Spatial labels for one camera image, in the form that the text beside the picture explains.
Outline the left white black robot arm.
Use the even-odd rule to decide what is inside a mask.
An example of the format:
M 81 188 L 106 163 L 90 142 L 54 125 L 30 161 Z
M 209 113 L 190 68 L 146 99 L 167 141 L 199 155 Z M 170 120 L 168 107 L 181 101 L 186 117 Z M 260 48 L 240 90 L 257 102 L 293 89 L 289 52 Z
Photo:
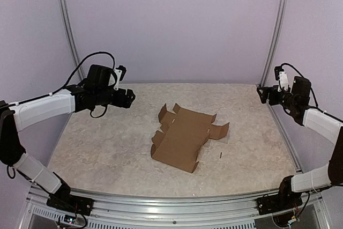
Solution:
M 31 100 L 7 104 L 1 101 L 1 163 L 13 168 L 28 181 L 36 183 L 53 197 L 63 210 L 75 205 L 70 187 L 57 174 L 28 154 L 21 145 L 19 132 L 50 118 L 77 113 L 93 112 L 96 106 L 130 108 L 136 96 L 133 90 L 122 89 L 126 68 L 91 65 L 88 75 L 79 84 L 66 84 L 55 93 Z

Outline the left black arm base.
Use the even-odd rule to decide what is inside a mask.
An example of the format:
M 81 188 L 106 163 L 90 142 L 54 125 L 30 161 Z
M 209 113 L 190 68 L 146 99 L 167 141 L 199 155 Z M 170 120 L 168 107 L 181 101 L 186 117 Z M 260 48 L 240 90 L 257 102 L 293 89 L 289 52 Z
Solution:
M 91 214 L 93 204 L 94 200 L 91 198 L 71 194 L 52 194 L 46 202 L 49 207 L 84 216 Z

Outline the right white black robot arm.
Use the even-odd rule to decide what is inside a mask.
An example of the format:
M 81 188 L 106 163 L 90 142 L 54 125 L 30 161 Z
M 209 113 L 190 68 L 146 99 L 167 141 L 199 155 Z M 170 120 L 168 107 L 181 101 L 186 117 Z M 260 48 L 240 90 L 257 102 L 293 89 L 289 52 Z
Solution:
M 277 78 L 278 85 L 257 88 L 261 103 L 280 105 L 297 124 L 334 144 L 331 158 L 325 166 L 283 179 L 274 205 L 284 210 L 301 193 L 342 186 L 342 121 L 309 105 L 311 82 L 308 79 L 296 76 L 292 87 L 289 87 L 285 72 L 280 72 Z

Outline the brown cardboard paper box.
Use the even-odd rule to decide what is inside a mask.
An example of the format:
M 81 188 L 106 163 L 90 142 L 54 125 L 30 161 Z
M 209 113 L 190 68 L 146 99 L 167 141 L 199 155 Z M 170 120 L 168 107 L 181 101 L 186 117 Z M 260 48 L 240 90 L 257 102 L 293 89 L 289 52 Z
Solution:
M 152 137 L 151 158 L 193 173 L 202 146 L 209 139 L 219 140 L 227 136 L 229 123 L 215 125 L 216 117 L 178 104 L 170 112 L 164 105 L 158 113 L 161 127 Z

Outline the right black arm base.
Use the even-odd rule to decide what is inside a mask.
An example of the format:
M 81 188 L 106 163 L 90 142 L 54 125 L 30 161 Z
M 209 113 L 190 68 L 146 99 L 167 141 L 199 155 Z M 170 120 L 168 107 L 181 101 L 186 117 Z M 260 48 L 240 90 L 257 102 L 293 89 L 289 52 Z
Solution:
M 256 199 L 258 213 L 261 216 L 301 206 L 303 203 L 301 195 L 301 193 L 290 193 L 285 196 L 280 193 L 263 195 Z

